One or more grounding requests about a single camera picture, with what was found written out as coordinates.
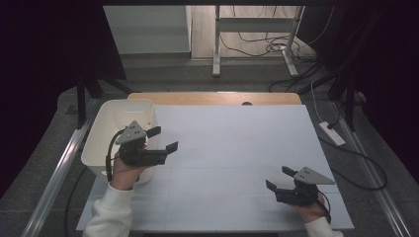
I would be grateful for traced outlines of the person's right hand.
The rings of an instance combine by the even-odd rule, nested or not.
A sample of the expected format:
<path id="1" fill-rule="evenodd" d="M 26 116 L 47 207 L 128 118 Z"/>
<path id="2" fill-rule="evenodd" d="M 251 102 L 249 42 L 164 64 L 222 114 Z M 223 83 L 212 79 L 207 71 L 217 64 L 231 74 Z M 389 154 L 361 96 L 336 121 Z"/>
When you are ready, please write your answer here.
<path id="1" fill-rule="evenodd" d="M 304 223 L 308 223 L 325 216 L 324 211 L 316 202 L 307 206 L 294 205 L 293 208 L 297 211 Z"/>

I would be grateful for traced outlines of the white cabinet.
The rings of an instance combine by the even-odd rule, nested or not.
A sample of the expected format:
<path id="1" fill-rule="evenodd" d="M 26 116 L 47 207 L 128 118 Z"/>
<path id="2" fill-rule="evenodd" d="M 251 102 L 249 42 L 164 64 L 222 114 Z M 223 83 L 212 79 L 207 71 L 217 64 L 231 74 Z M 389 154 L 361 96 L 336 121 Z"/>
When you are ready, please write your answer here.
<path id="1" fill-rule="evenodd" d="M 119 54 L 189 53 L 190 6 L 105 6 Z"/>

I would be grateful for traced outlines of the person's left hand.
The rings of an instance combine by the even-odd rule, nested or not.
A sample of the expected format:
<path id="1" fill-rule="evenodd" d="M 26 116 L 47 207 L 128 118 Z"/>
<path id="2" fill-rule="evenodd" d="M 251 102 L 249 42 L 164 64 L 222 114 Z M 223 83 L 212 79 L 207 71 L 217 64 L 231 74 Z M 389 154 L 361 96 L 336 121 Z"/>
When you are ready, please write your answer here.
<path id="1" fill-rule="evenodd" d="M 115 154 L 113 177 L 110 185 L 120 191 L 130 191 L 139 176 L 146 170 L 146 167 L 128 166 L 121 158 L 120 154 Z"/>

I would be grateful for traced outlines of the white plastic bin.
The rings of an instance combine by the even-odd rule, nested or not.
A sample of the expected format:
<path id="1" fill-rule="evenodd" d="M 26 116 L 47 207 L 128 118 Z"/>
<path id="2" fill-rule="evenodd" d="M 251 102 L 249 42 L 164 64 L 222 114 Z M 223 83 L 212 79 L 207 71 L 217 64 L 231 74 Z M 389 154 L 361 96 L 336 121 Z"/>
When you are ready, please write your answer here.
<path id="1" fill-rule="evenodd" d="M 134 120 L 144 130 L 157 125 L 154 104 L 144 100 L 110 100 L 100 109 L 87 137 L 81 161 L 97 178 L 108 182 L 106 156 L 113 136 Z"/>

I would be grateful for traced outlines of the white board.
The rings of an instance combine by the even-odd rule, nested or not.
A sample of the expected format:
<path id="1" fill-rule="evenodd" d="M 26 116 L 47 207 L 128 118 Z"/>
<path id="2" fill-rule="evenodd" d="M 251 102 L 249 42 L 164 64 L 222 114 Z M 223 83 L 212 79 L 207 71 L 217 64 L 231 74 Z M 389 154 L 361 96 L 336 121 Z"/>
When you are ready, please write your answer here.
<path id="1" fill-rule="evenodd" d="M 161 134 L 149 146 L 179 142 L 132 198 L 132 230 L 277 232 L 300 230 L 298 214 L 278 203 L 266 180 L 293 187 L 282 172 L 309 167 L 332 175 L 307 109 L 285 106 L 156 106 Z M 88 197 L 107 188 L 98 178 Z"/>

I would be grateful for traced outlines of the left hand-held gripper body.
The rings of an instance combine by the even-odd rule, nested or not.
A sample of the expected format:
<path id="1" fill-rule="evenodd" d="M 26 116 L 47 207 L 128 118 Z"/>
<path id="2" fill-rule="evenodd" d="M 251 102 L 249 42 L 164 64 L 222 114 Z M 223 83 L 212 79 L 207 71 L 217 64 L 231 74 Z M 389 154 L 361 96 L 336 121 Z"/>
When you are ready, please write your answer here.
<path id="1" fill-rule="evenodd" d="M 132 167 L 149 167 L 164 165 L 168 153 L 166 150 L 149 150 L 144 147 L 148 137 L 146 130 L 134 120 L 116 139 L 120 158 Z"/>

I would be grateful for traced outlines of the white metal stand frame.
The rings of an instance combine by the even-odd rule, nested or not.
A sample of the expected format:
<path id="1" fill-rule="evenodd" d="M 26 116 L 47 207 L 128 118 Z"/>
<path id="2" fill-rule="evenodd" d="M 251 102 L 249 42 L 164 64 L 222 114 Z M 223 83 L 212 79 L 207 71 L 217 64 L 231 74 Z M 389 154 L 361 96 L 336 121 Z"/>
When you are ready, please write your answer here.
<path id="1" fill-rule="evenodd" d="M 212 75 L 220 75 L 220 34 L 221 33 L 288 33 L 288 41 L 281 47 L 282 56 L 292 77 L 298 73 L 293 63 L 292 45 L 302 15 L 302 6 L 297 6 L 293 18 L 222 18 L 220 6 L 215 11 L 215 38 L 212 55 Z"/>

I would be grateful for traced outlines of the dark curtain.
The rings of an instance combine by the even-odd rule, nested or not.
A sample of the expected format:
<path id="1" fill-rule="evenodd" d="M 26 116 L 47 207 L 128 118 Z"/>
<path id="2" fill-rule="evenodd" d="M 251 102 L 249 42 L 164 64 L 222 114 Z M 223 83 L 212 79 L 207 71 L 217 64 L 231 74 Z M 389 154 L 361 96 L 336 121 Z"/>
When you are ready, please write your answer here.
<path id="1" fill-rule="evenodd" d="M 341 70 L 332 95 L 351 88 L 363 112 L 419 183 L 419 0 L 327 0 L 310 5 L 302 38 Z"/>
<path id="2" fill-rule="evenodd" d="M 106 0 L 0 0 L 0 198 L 49 126 L 58 96 L 124 80 Z"/>

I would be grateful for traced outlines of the black stand legs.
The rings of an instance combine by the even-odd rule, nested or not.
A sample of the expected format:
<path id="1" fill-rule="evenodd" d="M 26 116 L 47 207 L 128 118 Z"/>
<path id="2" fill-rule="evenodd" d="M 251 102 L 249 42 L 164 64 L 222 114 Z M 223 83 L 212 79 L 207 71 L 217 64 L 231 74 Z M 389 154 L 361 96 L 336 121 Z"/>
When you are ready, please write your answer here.
<path id="1" fill-rule="evenodd" d="M 104 91 L 99 83 L 99 80 L 104 80 L 120 91 L 127 95 L 132 93 L 132 89 L 128 86 L 123 85 L 116 79 L 106 76 L 104 73 L 93 70 L 88 76 L 80 76 L 77 83 L 77 113 L 78 113 L 78 124 L 77 128 L 80 129 L 87 120 L 87 107 L 86 107 L 86 96 L 85 92 L 88 92 L 92 99 L 100 99 Z"/>
<path id="2" fill-rule="evenodd" d="M 343 101 L 344 119 L 347 126 L 349 126 L 349 128 L 352 131 L 354 131 L 355 127 L 353 114 L 356 102 L 355 86 L 351 76 L 342 74 L 339 70 L 336 70 L 321 77 L 320 79 L 310 82 L 308 86 L 298 89 L 296 92 L 299 95 L 303 95 L 331 80 L 334 80 L 334 82 L 332 83 L 329 91 L 327 92 L 327 97 L 331 101 L 337 101 L 340 100 L 342 96 L 345 96 L 345 99 Z"/>

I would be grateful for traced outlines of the white power strip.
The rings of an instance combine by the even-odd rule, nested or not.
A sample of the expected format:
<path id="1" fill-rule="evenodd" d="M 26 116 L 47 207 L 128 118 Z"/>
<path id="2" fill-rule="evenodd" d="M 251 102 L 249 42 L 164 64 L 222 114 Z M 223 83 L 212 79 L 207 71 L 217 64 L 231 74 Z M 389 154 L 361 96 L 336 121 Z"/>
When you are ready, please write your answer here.
<path id="1" fill-rule="evenodd" d="M 319 124 L 319 127 L 335 145 L 344 145 L 346 141 L 337 133 L 334 128 L 329 128 L 328 125 L 329 123 L 327 121 L 323 121 Z"/>

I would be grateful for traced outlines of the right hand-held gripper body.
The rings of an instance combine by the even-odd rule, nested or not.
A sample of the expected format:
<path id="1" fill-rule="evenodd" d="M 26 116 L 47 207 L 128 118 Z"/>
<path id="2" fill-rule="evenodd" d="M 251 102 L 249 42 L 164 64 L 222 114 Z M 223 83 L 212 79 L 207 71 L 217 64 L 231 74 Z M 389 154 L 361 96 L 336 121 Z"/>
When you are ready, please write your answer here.
<path id="1" fill-rule="evenodd" d="M 296 171 L 293 177 L 294 188 L 292 190 L 276 189 L 277 202 L 292 205 L 307 206 L 318 200 L 318 185 L 334 185 L 335 182 L 322 174 L 303 167 Z"/>

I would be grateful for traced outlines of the metal floor rail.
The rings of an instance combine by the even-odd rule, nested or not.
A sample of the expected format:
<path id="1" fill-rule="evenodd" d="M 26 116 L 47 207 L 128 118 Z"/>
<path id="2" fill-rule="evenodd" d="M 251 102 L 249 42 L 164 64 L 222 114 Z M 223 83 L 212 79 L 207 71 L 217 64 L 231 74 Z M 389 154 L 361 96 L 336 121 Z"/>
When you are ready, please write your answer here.
<path id="1" fill-rule="evenodd" d="M 81 147 L 82 140 L 92 125 L 99 108 L 99 99 L 91 99 L 89 101 L 86 109 L 86 120 L 80 128 L 74 130 L 21 237 L 38 237 L 41 233 L 47 216 L 52 209 L 53 203 L 55 202 L 74 161 L 76 153 Z"/>
<path id="2" fill-rule="evenodd" d="M 355 131 L 347 125 L 342 117 L 338 118 L 338 123 L 342 127 L 345 136 L 348 139 L 350 146 L 358 153 L 367 155 L 367 152 L 360 141 Z M 360 158 L 360 166 L 365 173 L 367 180 L 373 186 L 382 186 L 384 177 L 378 173 L 377 167 L 370 161 Z M 396 237 L 413 237 L 412 231 L 409 229 L 407 222 L 402 216 L 398 206 L 396 205 L 393 197 L 391 196 L 388 187 L 385 187 L 379 191 L 375 191 L 377 201 L 383 210 L 386 219 L 389 222 Z"/>

